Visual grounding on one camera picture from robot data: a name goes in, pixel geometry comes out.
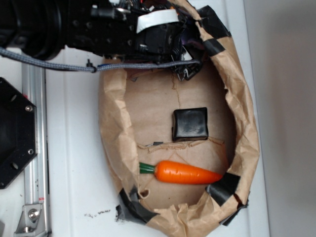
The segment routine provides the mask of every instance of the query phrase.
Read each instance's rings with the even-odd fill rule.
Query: toy carrot
[[[220,180],[221,174],[191,166],[163,160],[156,166],[139,163],[141,174],[154,174],[159,181],[176,184],[211,184]]]

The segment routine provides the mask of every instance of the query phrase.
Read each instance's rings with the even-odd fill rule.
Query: brown paper bag
[[[195,20],[210,55],[190,81],[170,70],[138,74],[124,69],[100,79],[99,120],[120,218],[170,237],[204,237],[247,204],[259,158],[251,95],[231,36],[216,40],[185,0],[171,0]],[[209,138],[172,142],[176,109],[207,107]],[[153,142],[163,142],[150,146]],[[173,160],[225,174],[211,185],[179,185],[139,175],[139,162]]]

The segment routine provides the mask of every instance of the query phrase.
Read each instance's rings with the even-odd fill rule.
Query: gray cable
[[[118,63],[118,64],[106,64],[96,67],[82,67],[66,64],[48,63],[39,59],[35,59],[29,56],[21,55],[18,53],[11,52],[5,48],[0,47],[0,55],[7,57],[9,59],[19,61],[26,64],[31,64],[41,68],[59,70],[59,71],[77,71],[77,72],[100,72],[112,69],[159,69],[159,68],[170,68],[174,66],[187,65],[187,64],[200,64],[199,60],[189,60],[189,61],[175,61],[169,63]]]

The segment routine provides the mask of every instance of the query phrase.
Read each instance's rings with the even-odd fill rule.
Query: black mounting plate
[[[0,78],[0,189],[36,156],[35,115],[35,105]]]

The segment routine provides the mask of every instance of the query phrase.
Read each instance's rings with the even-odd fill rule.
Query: bolt
[[[36,209],[31,209],[29,211],[29,218],[31,220],[35,220],[35,219],[38,219],[38,217],[40,216],[40,212],[37,211]]]
[[[74,20],[74,21],[73,21],[73,26],[74,26],[74,27],[78,27],[78,26],[79,26],[79,21]]]
[[[26,43],[26,41],[27,41],[27,38],[25,36],[20,36],[19,38],[17,38],[15,40],[15,43],[16,44],[24,44],[24,43]]]
[[[28,105],[27,107],[25,107],[25,110],[27,112],[31,112],[31,111],[33,111],[33,107],[31,105]]]
[[[91,22],[87,22],[86,26],[87,26],[88,29],[91,29],[92,28],[92,23]]]
[[[29,232],[31,232],[32,230],[31,230],[31,227],[29,227],[29,226],[26,226],[26,227],[23,227],[23,232],[24,233],[29,233]]]

